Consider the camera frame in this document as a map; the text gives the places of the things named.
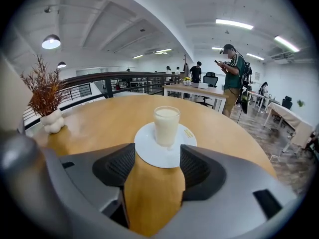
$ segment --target tiled floor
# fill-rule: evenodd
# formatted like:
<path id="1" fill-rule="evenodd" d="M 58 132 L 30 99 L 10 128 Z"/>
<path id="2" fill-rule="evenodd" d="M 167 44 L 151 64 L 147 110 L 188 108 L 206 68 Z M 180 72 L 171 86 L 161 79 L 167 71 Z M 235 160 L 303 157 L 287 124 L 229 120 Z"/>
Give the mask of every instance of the tiled floor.
<path id="1" fill-rule="evenodd" d="M 237 122 L 240 111 L 241 108 L 235 106 L 230 118 Z M 263 127 L 266 118 L 266 113 L 258 113 L 252 109 L 252 106 L 249 106 L 247 114 L 242 112 L 238 124 L 251 134 L 270 158 L 271 155 L 279 156 L 281 149 L 285 147 L 289 140 L 287 131 L 292 132 L 292 129 L 288 125 L 277 129 L 278 122 L 274 122 L 273 119 L 269 119 L 267 127 Z M 278 179 L 300 195 L 307 190 L 307 183 L 310 181 L 317 165 L 310 152 L 300 151 L 296 155 L 294 152 L 297 150 L 297 146 L 291 145 L 286 153 L 281 152 L 280 158 L 272 157 L 271 163 Z"/>

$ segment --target khaki pants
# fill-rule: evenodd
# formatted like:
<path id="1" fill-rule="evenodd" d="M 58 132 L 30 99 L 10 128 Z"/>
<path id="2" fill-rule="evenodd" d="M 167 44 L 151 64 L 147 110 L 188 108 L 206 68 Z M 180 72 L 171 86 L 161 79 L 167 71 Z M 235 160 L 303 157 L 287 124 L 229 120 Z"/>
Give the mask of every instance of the khaki pants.
<path id="1" fill-rule="evenodd" d="M 224 90 L 224 94 L 228 96 L 228 98 L 226 99 L 226 103 L 225 103 L 225 108 L 224 110 L 227 111 L 227 113 L 224 113 L 227 116 L 230 116 L 231 110 L 233 109 L 239 94 L 240 94 L 240 89 L 235 89 L 235 88 L 230 88 L 230 89 L 226 89 Z"/>

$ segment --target milk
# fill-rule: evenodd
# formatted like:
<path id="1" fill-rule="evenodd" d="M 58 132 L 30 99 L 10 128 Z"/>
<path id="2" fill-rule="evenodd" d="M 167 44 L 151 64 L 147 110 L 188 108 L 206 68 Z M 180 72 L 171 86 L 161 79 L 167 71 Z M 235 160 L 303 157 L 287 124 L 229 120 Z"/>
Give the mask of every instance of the milk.
<path id="1" fill-rule="evenodd" d="M 175 142 L 180 112 L 174 107 L 158 107 L 154 111 L 155 139 L 161 146 Z"/>

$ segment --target man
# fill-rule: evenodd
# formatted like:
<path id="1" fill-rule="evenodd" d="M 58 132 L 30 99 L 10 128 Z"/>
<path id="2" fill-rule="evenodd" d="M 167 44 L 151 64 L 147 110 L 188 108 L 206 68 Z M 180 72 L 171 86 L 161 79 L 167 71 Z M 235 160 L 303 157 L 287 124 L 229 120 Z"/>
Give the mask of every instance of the man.
<path id="1" fill-rule="evenodd" d="M 176 68 L 175 75 L 180 75 L 179 67 Z"/>
<path id="2" fill-rule="evenodd" d="M 190 73 L 192 74 L 193 82 L 199 83 L 201 81 L 201 62 L 198 61 L 196 66 L 193 66 L 190 69 Z"/>
<path id="3" fill-rule="evenodd" d="M 169 66 L 166 66 L 166 74 L 171 74 L 171 71 L 170 71 L 170 67 L 169 67 Z M 166 77 L 166 81 L 167 81 L 167 82 L 168 82 L 170 79 L 171 79 L 171 77 Z"/>
<path id="4" fill-rule="evenodd" d="M 231 44 L 226 44 L 223 49 L 223 54 L 231 59 L 230 63 L 219 61 L 217 64 L 226 74 L 224 94 L 228 96 L 225 103 L 223 114 L 230 117 L 241 89 L 241 77 L 245 70 L 244 58 L 237 53 L 236 49 Z"/>

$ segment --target railing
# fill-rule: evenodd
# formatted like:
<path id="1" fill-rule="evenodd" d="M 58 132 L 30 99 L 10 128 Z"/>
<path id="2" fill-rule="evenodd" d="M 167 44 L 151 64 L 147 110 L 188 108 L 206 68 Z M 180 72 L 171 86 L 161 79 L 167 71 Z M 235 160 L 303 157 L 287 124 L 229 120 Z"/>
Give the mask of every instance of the railing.
<path id="1" fill-rule="evenodd" d="M 163 95 L 163 85 L 178 84 L 179 81 L 178 75 L 139 72 L 109 72 L 73 77 L 64 80 L 65 87 L 62 91 L 66 99 L 59 108 L 63 111 L 97 98 L 112 98 L 121 92 Z M 28 107 L 23 113 L 23 121 L 25 129 L 28 129 L 39 123 L 40 117 Z"/>

